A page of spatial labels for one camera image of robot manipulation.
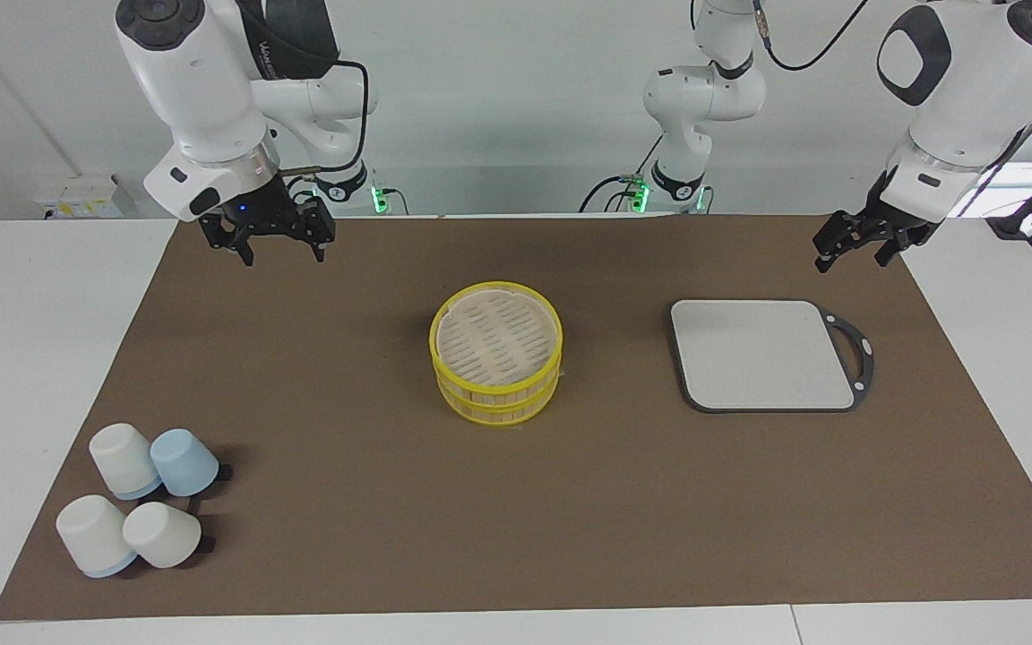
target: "wall socket panel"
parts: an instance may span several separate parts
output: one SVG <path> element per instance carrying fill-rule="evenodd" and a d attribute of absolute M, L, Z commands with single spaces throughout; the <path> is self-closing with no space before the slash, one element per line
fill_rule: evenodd
<path fill-rule="evenodd" d="M 44 181 L 34 203 L 44 220 L 120 220 L 137 213 L 130 195 L 109 174 Z"/>

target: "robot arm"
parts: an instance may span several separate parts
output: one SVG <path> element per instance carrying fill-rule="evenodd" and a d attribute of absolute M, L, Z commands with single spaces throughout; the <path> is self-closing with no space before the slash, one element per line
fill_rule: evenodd
<path fill-rule="evenodd" d="M 704 0 L 696 43 L 711 62 L 659 70 L 648 82 L 643 105 L 663 128 L 648 173 L 655 207 L 687 212 L 696 204 L 711 156 L 706 124 L 762 109 L 767 84 L 753 65 L 756 35 L 750 0 Z"/>
<path fill-rule="evenodd" d="M 906 11 L 878 53 L 878 76 L 913 122 L 856 215 L 838 212 L 814 237 L 827 272 L 849 250 L 875 258 L 923 245 L 990 167 L 1032 128 L 1032 0 L 939 0 Z"/>
<path fill-rule="evenodd" d="M 363 194 L 356 190 L 370 183 L 359 159 L 363 131 L 353 135 L 338 122 L 370 112 L 376 99 L 361 90 L 367 72 L 338 61 L 323 0 L 122 0 L 116 28 L 174 139 L 147 175 L 148 192 L 181 220 L 200 218 L 209 246 L 247 264 L 249 237 L 273 234 L 307 241 L 322 261 L 335 232 L 329 209 L 319 196 L 290 199 L 266 116 L 326 166 L 324 181 L 353 187 L 330 191 L 330 200 Z M 360 69 L 360 85 L 349 73 L 356 70 L 335 65 Z"/>

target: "green light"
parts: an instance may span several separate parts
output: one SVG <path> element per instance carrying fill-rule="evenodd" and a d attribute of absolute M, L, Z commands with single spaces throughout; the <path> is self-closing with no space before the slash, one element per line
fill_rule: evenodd
<path fill-rule="evenodd" d="M 373 187 L 373 207 L 377 209 L 377 215 L 384 215 L 389 212 L 389 200 L 384 198 L 384 193 L 380 188 Z"/>
<path fill-rule="evenodd" d="M 651 196 L 651 188 L 647 184 L 635 185 L 635 197 L 632 199 L 632 209 L 636 213 L 643 213 L 648 209 L 648 197 Z"/>

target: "table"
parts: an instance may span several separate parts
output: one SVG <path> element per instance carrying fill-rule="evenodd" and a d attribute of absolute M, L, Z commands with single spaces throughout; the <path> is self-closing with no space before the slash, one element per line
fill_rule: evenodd
<path fill-rule="evenodd" d="M 138 308 L 170 221 L 0 223 L 0 590 Z M 1032 478 L 1032 253 L 949 221 L 906 253 Z M 0 625 L 0 642 L 1021 642 L 1032 601 Z"/>

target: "white wall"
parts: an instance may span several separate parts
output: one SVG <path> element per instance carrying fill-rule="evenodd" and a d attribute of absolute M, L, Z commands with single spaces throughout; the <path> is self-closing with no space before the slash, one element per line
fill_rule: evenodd
<path fill-rule="evenodd" d="M 0 0 L 0 70 L 78 170 L 118 173 L 138 196 L 169 136 L 120 54 L 116 4 Z M 781 58 L 809 58 L 853 5 L 772 3 Z M 912 116 L 873 69 L 877 43 L 910 5 L 869 4 L 806 73 L 756 54 L 771 87 L 765 110 L 712 126 L 717 213 L 859 207 Z M 635 170 L 658 134 L 642 107 L 648 74 L 705 61 L 687 4 L 676 0 L 329 0 L 329 9 L 345 53 L 380 85 L 367 160 L 409 193 L 415 212 L 574 209 L 595 181 Z M 33 124 L 7 121 L 0 217 L 25 217 L 33 209 L 21 203 L 17 168 L 37 173 L 58 156 L 30 151 L 26 141 L 40 134 Z M 1032 139 L 1019 159 L 1032 160 Z"/>

